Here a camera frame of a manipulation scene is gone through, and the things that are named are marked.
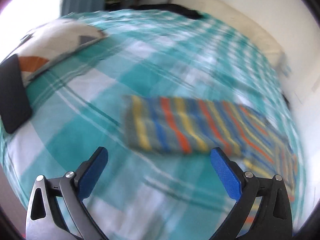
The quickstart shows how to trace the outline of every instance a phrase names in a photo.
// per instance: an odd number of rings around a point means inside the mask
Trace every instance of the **folded towel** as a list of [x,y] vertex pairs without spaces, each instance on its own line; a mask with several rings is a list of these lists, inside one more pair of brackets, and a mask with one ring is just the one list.
[[127,99],[124,134],[131,149],[209,154],[220,147],[256,176],[280,174],[293,189],[297,163],[288,139],[255,110],[226,101]]

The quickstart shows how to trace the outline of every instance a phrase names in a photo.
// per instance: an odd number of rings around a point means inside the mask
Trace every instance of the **teal plaid bedsheet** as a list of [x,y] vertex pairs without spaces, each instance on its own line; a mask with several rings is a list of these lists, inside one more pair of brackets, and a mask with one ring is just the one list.
[[276,72],[246,37],[210,15],[121,10],[68,17],[110,36],[34,80],[27,88],[33,117],[13,135],[1,129],[1,164],[25,207],[36,176],[74,171],[104,146],[109,162],[85,204],[110,239],[208,239],[234,204],[209,156],[142,153],[123,141],[123,95],[197,97],[247,105],[288,137],[298,159],[297,223],[305,188],[300,141]]

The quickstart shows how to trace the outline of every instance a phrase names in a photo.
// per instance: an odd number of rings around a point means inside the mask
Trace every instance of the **headboard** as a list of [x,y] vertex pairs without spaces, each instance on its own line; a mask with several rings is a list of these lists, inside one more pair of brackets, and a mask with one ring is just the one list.
[[277,68],[283,60],[283,49],[278,42],[252,19],[220,0],[170,0],[170,3],[211,14],[247,36]]

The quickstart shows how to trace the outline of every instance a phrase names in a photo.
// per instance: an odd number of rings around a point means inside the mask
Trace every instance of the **white wall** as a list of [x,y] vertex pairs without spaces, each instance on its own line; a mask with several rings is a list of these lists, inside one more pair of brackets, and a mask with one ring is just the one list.
[[286,53],[291,73],[288,77],[280,73],[279,78],[292,105],[308,162],[306,218],[320,197],[320,176],[316,168],[320,163],[320,88],[317,88],[320,85],[320,29],[301,0],[222,1],[266,29]]

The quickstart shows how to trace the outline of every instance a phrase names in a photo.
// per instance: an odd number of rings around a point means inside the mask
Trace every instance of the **pillow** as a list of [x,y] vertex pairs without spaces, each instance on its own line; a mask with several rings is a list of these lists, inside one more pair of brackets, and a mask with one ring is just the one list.
[[281,66],[284,55],[280,44],[252,19],[220,0],[171,0],[171,3],[211,14],[248,37],[268,59],[273,68]]
[[106,35],[73,19],[57,19],[31,30],[25,37],[25,42],[13,53],[18,55],[26,87],[41,72]]

